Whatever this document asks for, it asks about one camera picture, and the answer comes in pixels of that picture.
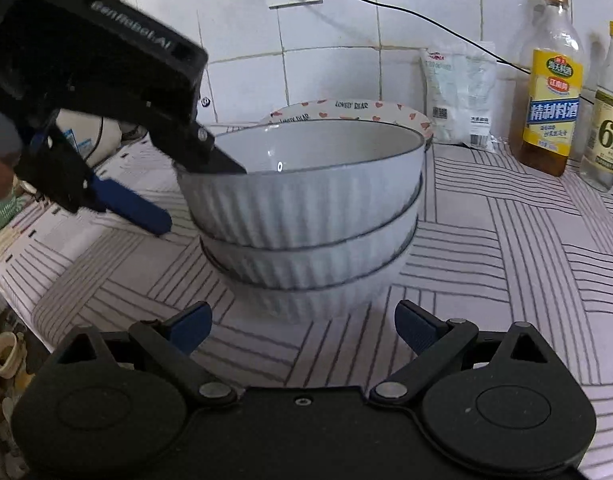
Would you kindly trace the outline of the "white rice cooker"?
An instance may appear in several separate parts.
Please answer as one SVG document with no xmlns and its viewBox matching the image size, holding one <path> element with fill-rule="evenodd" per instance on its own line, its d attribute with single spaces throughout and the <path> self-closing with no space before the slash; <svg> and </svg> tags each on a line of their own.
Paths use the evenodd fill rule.
<svg viewBox="0 0 613 480">
<path fill-rule="evenodd" d="M 112 156 L 121 145 L 121 129 L 112 119 L 62 110 L 56 124 L 90 167 Z"/>
</svg>

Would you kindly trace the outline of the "white ribbed bowl front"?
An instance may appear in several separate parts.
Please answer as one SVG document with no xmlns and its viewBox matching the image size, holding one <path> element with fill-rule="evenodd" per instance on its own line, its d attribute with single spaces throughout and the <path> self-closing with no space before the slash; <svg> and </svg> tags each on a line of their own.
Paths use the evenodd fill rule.
<svg viewBox="0 0 613 480">
<path fill-rule="evenodd" d="M 300 324 L 346 316 L 377 299 L 404 268 L 417 228 L 418 219 L 414 216 L 412 227 L 398 246 L 395 255 L 376 270 L 326 287 L 273 289 L 248 284 L 227 271 L 210 252 L 204 240 L 201 241 L 201 248 L 212 269 L 233 292 L 237 301 L 251 310 L 263 312 L 287 323 Z"/>
</svg>

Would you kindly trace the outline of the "green plastic basket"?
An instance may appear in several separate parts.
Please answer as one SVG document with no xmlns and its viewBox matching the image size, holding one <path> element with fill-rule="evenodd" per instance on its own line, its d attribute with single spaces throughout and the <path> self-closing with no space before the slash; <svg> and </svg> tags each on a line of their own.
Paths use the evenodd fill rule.
<svg viewBox="0 0 613 480">
<path fill-rule="evenodd" d="M 0 230 L 8 225 L 17 214 L 29 205 L 31 199 L 29 195 L 17 196 L 10 193 L 0 201 Z"/>
</svg>

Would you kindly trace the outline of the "rabbit carrot pattern plate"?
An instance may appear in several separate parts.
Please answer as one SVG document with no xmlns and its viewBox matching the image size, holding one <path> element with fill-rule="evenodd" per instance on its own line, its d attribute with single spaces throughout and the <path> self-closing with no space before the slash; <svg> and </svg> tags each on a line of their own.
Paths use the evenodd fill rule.
<svg viewBox="0 0 613 480">
<path fill-rule="evenodd" d="M 385 122 L 420 133 L 425 138 L 426 151 L 433 144 L 433 125 L 424 113 L 401 103 L 376 100 L 325 99 L 300 102 L 274 110 L 261 120 L 261 125 L 314 119 Z"/>
</svg>

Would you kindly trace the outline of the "cooking wine bottle yellow label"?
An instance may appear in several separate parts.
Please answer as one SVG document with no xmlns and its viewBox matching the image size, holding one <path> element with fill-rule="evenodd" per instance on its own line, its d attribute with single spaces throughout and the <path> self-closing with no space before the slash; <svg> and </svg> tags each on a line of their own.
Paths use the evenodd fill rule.
<svg viewBox="0 0 613 480">
<path fill-rule="evenodd" d="M 584 54 L 569 0 L 544 0 L 531 36 L 520 47 L 508 142 L 523 165 L 561 176 L 580 111 Z"/>
</svg>

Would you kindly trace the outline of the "white ribbed bowl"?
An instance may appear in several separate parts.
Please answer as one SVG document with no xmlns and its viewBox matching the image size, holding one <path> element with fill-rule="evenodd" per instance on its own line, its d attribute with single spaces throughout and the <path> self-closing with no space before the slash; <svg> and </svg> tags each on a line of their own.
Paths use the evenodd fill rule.
<svg viewBox="0 0 613 480">
<path fill-rule="evenodd" d="M 421 180 L 426 140 L 387 122 L 317 119 L 224 133 L 242 174 L 174 167 L 203 232 L 240 246 L 292 249 L 365 234 L 399 216 Z"/>
<path fill-rule="evenodd" d="M 326 287 L 357 278 L 389 261 L 421 208 L 424 181 L 395 217 L 378 228 L 341 242 L 297 249 L 264 249 L 218 240 L 206 232 L 200 240 L 218 262 L 245 283 L 273 289 Z"/>
<path fill-rule="evenodd" d="M 237 301 L 251 310 L 263 312 L 287 323 L 300 324 L 346 316 L 377 299 L 404 268 L 417 228 L 418 219 L 414 216 L 412 227 L 398 246 L 395 255 L 376 270 L 326 287 L 273 289 L 248 284 L 227 271 L 210 252 L 204 240 L 201 241 L 201 248 L 212 269 L 233 292 Z"/>
</svg>

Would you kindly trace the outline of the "white cup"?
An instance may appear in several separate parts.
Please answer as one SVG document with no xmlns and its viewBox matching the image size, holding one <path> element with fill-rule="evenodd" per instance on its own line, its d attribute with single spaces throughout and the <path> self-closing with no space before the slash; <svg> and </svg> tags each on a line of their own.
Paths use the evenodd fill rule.
<svg viewBox="0 0 613 480">
<path fill-rule="evenodd" d="M 21 362 L 18 337 L 11 332 L 0 334 L 0 377 L 11 379 Z"/>
</svg>

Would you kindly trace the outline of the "striped white tablecloth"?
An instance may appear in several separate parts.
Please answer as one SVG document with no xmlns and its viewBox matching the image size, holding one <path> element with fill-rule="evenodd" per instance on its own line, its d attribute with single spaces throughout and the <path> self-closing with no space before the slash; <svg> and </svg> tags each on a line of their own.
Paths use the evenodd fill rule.
<svg viewBox="0 0 613 480">
<path fill-rule="evenodd" d="M 582 462 L 613 479 L 613 190 L 568 168 L 559 178 L 511 156 L 430 148 L 418 211 L 393 234 L 356 240 L 317 262 L 325 283 L 372 278 L 351 312 L 313 306 L 289 324 L 234 294 L 203 255 L 171 162 L 150 142 L 124 148 L 101 169 L 168 209 L 152 236 L 114 214 L 32 204 L 0 231 L 0 293 L 49 347 L 73 327 L 124 330 L 209 302 L 213 326 L 194 356 L 237 387 L 369 388 L 410 361 L 395 306 L 417 302 L 440 318 L 485 330 L 532 323 L 584 388 L 597 416 Z"/>
</svg>

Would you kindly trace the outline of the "vinegar bottle yellow cap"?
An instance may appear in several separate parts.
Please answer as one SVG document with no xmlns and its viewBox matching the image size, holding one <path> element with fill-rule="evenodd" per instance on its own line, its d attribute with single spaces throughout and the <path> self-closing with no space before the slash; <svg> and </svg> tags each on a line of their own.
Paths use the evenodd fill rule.
<svg viewBox="0 0 613 480">
<path fill-rule="evenodd" d="M 591 130 L 579 173 L 588 185 L 607 192 L 613 187 L 613 21 L 609 22 L 610 44 L 603 64 L 591 119 Z"/>
</svg>

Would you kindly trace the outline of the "white salt bag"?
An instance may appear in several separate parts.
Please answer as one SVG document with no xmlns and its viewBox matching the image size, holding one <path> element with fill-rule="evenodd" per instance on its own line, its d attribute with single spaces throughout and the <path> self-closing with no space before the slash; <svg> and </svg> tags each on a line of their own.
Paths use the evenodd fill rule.
<svg viewBox="0 0 613 480">
<path fill-rule="evenodd" d="M 426 112 L 433 141 L 494 150 L 492 117 L 497 104 L 494 44 L 438 44 L 421 53 L 426 79 Z"/>
</svg>

